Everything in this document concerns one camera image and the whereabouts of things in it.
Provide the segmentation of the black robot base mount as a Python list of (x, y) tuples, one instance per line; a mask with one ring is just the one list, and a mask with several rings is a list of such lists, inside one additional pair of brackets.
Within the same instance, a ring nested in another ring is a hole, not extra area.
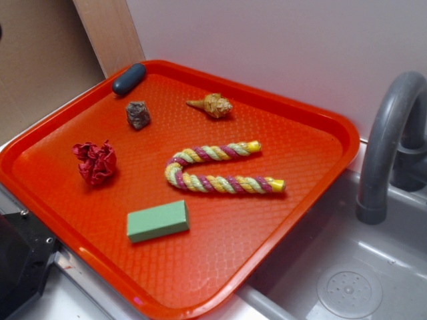
[(32, 212), (1, 216), (1, 318), (43, 296), (59, 241)]

